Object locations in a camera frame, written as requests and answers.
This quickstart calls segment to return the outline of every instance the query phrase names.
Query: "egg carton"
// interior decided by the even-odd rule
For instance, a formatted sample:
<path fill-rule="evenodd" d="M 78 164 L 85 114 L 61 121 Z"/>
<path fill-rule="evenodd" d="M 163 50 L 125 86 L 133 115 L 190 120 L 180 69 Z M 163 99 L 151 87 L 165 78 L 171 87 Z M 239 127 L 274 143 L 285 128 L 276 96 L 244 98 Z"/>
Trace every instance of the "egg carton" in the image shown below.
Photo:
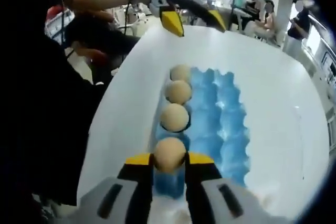
<path fill-rule="evenodd" d="M 162 112 L 170 104 L 166 88 L 171 84 L 168 75 L 157 105 L 150 151 L 164 138 L 179 138 L 187 151 L 210 156 L 223 177 L 244 186 L 244 177 L 249 172 L 249 157 L 245 152 L 249 134 L 244 126 L 246 111 L 239 101 L 240 90 L 234 84 L 234 74 L 221 74 L 213 69 L 202 72 L 191 67 L 192 96 L 183 104 L 189 120 L 178 132 L 168 131 L 160 121 Z M 179 198 L 183 191 L 183 167 L 175 176 L 154 173 L 155 194 Z"/>

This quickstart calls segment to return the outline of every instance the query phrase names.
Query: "brown egg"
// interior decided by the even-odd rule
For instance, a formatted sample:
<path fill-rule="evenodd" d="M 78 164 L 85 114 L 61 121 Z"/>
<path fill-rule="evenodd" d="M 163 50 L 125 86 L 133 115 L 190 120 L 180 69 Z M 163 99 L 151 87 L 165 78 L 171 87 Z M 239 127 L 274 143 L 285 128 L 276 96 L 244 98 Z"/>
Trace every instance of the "brown egg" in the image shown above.
<path fill-rule="evenodd" d="M 172 81 L 183 80 L 190 82 L 191 69 L 187 65 L 177 65 L 170 71 L 170 78 Z"/>
<path fill-rule="evenodd" d="M 179 132 L 186 128 L 189 122 L 189 114 L 185 107 L 170 103 L 162 111 L 160 116 L 161 125 L 168 131 Z"/>
<path fill-rule="evenodd" d="M 154 150 L 157 169 L 164 173 L 173 173 L 181 164 L 186 153 L 184 144 L 175 137 L 160 140 Z"/>
<path fill-rule="evenodd" d="M 165 95 L 168 101 L 183 105 L 191 98 L 192 90 L 188 83 L 177 80 L 168 85 Z"/>

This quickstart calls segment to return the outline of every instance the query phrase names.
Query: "blue egg carton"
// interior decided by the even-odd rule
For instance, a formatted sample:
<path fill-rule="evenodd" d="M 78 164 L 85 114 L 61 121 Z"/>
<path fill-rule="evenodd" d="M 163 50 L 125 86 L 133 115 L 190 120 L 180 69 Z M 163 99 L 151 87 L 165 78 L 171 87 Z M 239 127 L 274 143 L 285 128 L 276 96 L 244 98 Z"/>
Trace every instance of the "blue egg carton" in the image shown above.
<path fill-rule="evenodd" d="M 169 132 L 160 125 L 160 114 L 169 104 L 162 90 L 155 122 L 151 151 L 159 140 L 177 137 L 187 151 L 210 156 L 221 175 L 245 186 L 249 172 L 249 157 L 245 150 L 249 143 L 248 129 L 244 126 L 246 111 L 239 102 L 240 90 L 234 85 L 234 74 L 221 74 L 208 69 L 191 69 L 192 97 L 184 104 L 190 115 L 190 124 L 179 133 Z M 154 194 L 179 198 L 184 192 L 184 168 L 176 175 L 154 173 Z"/>

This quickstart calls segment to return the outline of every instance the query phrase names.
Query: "floor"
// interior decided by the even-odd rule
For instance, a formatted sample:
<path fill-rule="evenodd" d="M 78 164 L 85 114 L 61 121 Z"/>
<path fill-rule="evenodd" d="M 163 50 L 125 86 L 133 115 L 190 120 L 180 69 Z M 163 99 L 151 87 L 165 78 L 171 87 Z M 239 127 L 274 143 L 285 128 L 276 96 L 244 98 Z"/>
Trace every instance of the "floor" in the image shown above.
<path fill-rule="evenodd" d="M 147 29 L 150 26 L 160 23 L 160 20 L 158 18 L 153 17 L 153 16 L 149 16 L 149 17 L 147 17 L 147 19 L 148 19 L 148 21 L 146 23 L 141 21 L 137 25 L 136 36 L 141 37 L 143 34 L 145 34 L 145 32 L 147 31 Z M 76 54 L 73 54 L 73 55 L 70 56 L 68 61 L 73 66 L 73 68 L 78 73 L 80 73 L 80 75 L 84 79 L 92 81 L 91 71 L 90 71 L 89 67 L 87 66 L 87 64 L 85 63 L 85 60 L 84 60 L 83 57 L 79 57 Z M 333 160 L 334 157 L 336 157 L 336 150 L 334 151 L 334 153 L 332 153 L 331 160 Z M 65 205 L 62 205 L 62 206 L 54 205 L 54 209 L 55 209 L 58 216 L 63 217 L 63 216 L 69 215 L 74 210 L 76 210 L 76 207 L 65 206 Z"/>

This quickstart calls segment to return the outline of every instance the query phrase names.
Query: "red object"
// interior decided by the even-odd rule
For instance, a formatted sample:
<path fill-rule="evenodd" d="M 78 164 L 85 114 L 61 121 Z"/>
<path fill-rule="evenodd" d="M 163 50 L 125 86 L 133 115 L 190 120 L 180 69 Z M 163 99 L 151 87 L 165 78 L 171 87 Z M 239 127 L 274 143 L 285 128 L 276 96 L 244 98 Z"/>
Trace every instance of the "red object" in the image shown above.
<path fill-rule="evenodd" d="M 65 10 L 65 8 L 62 7 L 61 5 L 56 5 L 56 6 L 53 6 L 53 7 L 49 8 L 49 10 L 47 12 L 46 21 L 48 21 L 50 19 L 53 19 L 54 17 L 56 17 L 57 14 L 59 14 L 63 10 Z"/>

